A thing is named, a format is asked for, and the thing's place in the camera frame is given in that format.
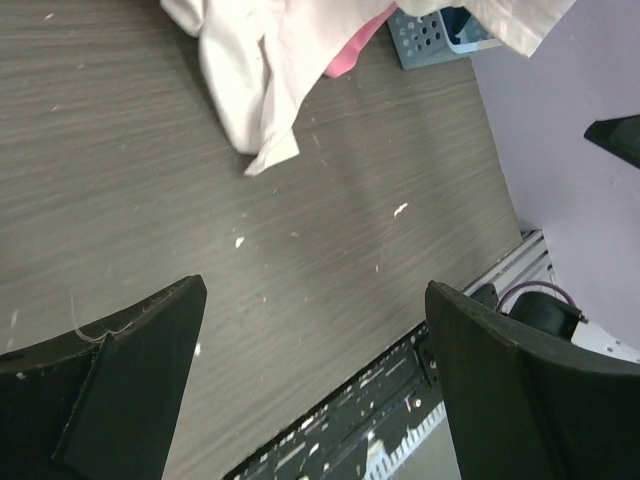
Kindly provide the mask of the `white t shirt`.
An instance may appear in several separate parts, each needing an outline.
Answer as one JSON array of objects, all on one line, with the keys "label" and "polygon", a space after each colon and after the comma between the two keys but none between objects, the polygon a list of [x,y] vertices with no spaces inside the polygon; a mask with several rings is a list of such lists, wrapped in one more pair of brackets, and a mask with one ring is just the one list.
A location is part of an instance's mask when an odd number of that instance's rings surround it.
[{"label": "white t shirt", "polygon": [[386,1],[164,1],[198,41],[199,64],[232,146],[257,176],[299,153],[293,124],[331,61]]}]

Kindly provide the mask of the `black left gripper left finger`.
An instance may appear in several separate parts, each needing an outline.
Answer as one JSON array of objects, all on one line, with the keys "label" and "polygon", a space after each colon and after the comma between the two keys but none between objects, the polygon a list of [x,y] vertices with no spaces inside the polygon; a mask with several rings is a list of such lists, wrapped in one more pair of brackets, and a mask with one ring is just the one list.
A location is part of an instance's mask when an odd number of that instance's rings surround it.
[{"label": "black left gripper left finger", "polygon": [[3,354],[2,478],[161,478],[206,298],[202,277],[188,276]]}]

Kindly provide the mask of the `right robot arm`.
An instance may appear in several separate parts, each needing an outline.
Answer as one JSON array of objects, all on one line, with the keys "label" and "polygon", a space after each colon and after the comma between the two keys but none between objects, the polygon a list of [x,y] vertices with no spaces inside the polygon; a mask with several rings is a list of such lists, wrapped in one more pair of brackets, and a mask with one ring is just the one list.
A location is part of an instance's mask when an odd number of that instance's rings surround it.
[{"label": "right robot arm", "polygon": [[502,260],[497,273],[477,281],[493,285],[500,314],[524,322],[583,349],[639,361],[639,236],[625,236],[629,213],[639,227],[639,184],[620,173],[639,172],[639,117],[627,114],[592,120],[581,138],[588,181],[573,173],[561,180],[568,201],[565,239],[529,233],[524,247]]}]

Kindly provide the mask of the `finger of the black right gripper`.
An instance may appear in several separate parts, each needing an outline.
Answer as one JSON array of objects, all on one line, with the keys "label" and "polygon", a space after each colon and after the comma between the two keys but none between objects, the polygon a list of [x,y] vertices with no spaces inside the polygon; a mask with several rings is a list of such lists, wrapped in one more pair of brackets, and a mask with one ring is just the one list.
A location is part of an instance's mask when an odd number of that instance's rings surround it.
[{"label": "finger of the black right gripper", "polygon": [[632,115],[593,122],[584,138],[629,165],[640,167],[640,116]]}]

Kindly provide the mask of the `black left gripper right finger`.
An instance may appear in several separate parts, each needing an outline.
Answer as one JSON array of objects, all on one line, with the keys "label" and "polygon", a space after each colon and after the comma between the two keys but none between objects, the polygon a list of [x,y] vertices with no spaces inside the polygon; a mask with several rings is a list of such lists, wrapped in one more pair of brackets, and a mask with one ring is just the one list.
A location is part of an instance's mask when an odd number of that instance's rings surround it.
[{"label": "black left gripper right finger", "polygon": [[636,479],[639,366],[432,281],[425,313],[464,479]]}]

